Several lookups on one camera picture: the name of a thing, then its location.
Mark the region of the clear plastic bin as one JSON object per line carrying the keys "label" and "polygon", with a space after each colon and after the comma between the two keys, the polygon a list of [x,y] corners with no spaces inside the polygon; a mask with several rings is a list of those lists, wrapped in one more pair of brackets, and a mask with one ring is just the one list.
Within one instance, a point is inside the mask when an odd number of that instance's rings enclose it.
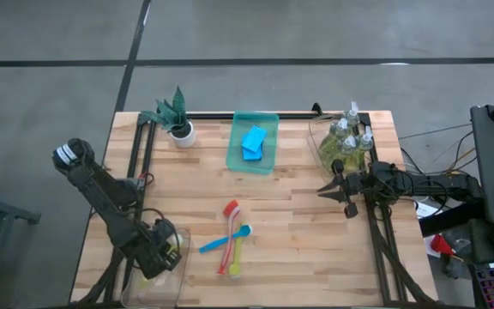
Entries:
{"label": "clear plastic bin", "polygon": [[178,265],[171,271],[165,270],[152,279],[146,279],[139,269],[133,269],[125,290],[121,293],[121,304],[126,308],[173,309],[178,303],[184,284],[190,257],[190,232],[178,227],[179,251],[182,255]]}
{"label": "clear plastic bin", "polygon": [[[368,113],[359,113],[360,123],[356,130],[356,135],[353,133],[348,136],[357,136],[359,134],[363,134],[365,130],[365,126],[369,125],[371,127],[371,122]],[[310,151],[314,157],[316,166],[325,181],[330,181],[334,177],[334,173],[332,171],[332,159],[334,157],[329,157],[328,159],[322,159],[319,146],[322,143],[323,138],[328,134],[329,126],[332,122],[336,122],[343,118],[345,115],[343,113],[336,114],[326,114],[312,119],[309,122],[309,134],[307,137],[307,142],[309,143]],[[377,160],[377,152],[376,152],[376,142],[374,141],[373,149],[365,155],[365,164],[361,170],[357,170],[355,172],[365,172],[369,170],[369,164],[373,161]]]}

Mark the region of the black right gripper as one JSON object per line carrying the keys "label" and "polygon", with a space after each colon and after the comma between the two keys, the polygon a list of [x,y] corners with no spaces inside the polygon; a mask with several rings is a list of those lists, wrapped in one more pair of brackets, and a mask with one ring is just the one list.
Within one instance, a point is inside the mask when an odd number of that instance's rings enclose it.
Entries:
{"label": "black right gripper", "polygon": [[[380,164],[380,161],[375,161],[369,164],[368,171],[344,175],[345,167],[343,161],[335,159],[332,162],[334,177],[328,184],[317,190],[317,192],[321,192],[317,195],[335,200],[338,203],[345,202],[346,207],[344,208],[344,212],[347,219],[358,215],[357,205],[352,201],[351,196],[359,194],[368,195],[373,200],[372,203],[374,206],[380,207],[380,203],[377,201],[377,169]],[[340,190],[331,191],[336,187],[340,187]]]}

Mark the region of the pink red tray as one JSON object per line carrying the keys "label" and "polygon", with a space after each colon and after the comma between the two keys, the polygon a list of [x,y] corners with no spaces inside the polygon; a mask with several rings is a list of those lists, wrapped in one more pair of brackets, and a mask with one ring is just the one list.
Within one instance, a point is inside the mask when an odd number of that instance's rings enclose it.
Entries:
{"label": "pink red tray", "polygon": [[240,209],[237,200],[230,201],[223,210],[223,215],[227,219],[227,241],[226,241],[225,250],[223,251],[222,254],[222,259],[220,260],[220,267],[217,271],[219,275],[225,274],[225,267],[228,263],[228,259],[232,249],[231,241],[233,238],[234,221],[238,216],[239,212]]}

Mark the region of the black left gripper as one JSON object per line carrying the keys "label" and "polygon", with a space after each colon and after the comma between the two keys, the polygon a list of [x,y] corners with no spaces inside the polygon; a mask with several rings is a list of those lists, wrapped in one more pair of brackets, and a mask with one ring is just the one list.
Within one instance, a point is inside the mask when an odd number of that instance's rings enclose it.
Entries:
{"label": "black left gripper", "polygon": [[153,279],[174,270],[182,257],[180,238],[174,225],[168,219],[156,219],[141,240],[135,260],[144,277]]}

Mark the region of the black aluminium rig frame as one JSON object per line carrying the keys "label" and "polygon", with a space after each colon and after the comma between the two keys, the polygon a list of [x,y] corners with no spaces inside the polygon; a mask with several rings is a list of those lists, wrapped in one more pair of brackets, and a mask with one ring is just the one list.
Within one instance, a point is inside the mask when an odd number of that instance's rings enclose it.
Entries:
{"label": "black aluminium rig frame", "polygon": [[[227,167],[229,112],[194,113],[196,140],[189,148],[177,148],[163,130],[138,130],[133,112],[115,116],[105,166],[117,178],[149,171],[144,221],[163,215],[190,232],[189,267],[175,307],[379,306],[381,280],[397,298],[393,273],[376,267],[363,199],[356,198],[358,215],[347,219],[342,204],[316,194],[325,181],[307,142],[312,119],[312,113],[281,114],[274,170],[262,175]],[[240,222],[252,227],[241,238],[238,279],[228,274],[234,239],[224,275],[217,271],[226,244],[199,252],[227,237],[223,210],[232,200],[240,209],[233,233]]]}

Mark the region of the yellow-green dish brush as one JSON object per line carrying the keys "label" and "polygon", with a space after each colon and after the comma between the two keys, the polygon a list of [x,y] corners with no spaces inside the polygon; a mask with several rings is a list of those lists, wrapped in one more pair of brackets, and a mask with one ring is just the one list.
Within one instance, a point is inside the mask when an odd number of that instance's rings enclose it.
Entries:
{"label": "yellow-green dish brush", "polygon": [[240,259],[241,244],[242,244],[242,239],[241,239],[242,226],[243,226],[243,223],[240,222],[239,226],[238,226],[238,231],[237,231],[238,236],[234,238],[234,249],[233,249],[232,262],[230,263],[229,268],[228,268],[228,274],[232,279],[238,279],[240,277],[239,259]]}

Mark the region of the red funnel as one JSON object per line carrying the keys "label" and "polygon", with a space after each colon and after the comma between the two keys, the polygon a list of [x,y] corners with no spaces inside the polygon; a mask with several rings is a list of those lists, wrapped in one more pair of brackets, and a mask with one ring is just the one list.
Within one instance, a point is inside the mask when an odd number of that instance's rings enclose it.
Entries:
{"label": "red funnel", "polygon": [[447,256],[455,255],[455,250],[441,234],[436,234],[431,240],[431,249]]}

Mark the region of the snake plant in white pot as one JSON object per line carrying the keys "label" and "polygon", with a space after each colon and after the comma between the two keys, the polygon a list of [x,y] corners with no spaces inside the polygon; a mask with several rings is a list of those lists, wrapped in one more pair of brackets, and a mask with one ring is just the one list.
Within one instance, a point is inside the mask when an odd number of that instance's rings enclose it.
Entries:
{"label": "snake plant in white pot", "polygon": [[186,101],[179,86],[176,87],[172,102],[166,99],[156,100],[156,109],[141,111],[141,115],[159,124],[170,135],[177,148],[188,148],[195,142],[196,131],[187,116]]}

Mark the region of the white paper sheet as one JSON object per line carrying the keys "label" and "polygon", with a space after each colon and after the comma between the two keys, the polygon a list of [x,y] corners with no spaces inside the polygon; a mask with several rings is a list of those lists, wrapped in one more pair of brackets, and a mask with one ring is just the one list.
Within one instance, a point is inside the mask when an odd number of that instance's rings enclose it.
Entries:
{"label": "white paper sheet", "polygon": [[426,217],[438,215],[443,212],[442,209],[434,208],[422,202],[414,201],[413,204],[419,220],[424,219]]}

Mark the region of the grey small object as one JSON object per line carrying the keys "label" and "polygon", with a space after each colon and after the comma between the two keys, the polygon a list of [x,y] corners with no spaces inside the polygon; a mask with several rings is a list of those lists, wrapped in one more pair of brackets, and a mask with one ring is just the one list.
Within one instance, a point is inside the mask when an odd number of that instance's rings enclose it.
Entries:
{"label": "grey small object", "polygon": [[447,256],[443,273],[452,279],[458,279],[462,276],[464,270],[464,261],[457,256]]}

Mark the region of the teal translucent plastic bin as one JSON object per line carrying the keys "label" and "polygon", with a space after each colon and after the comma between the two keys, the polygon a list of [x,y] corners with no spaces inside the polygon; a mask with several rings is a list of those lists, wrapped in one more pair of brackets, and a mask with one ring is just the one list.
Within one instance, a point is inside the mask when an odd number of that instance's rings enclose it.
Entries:
{"label": "teal translucent plastic bin", "polygon": [[[227,167],[236,172],[270,174],[274,169],[279,122],[280,118],[275,113],[236,111],[226,156]],[[267,131],[262,142],[260,161],[243,160],[242,140],[252,126],[259,126]]]}

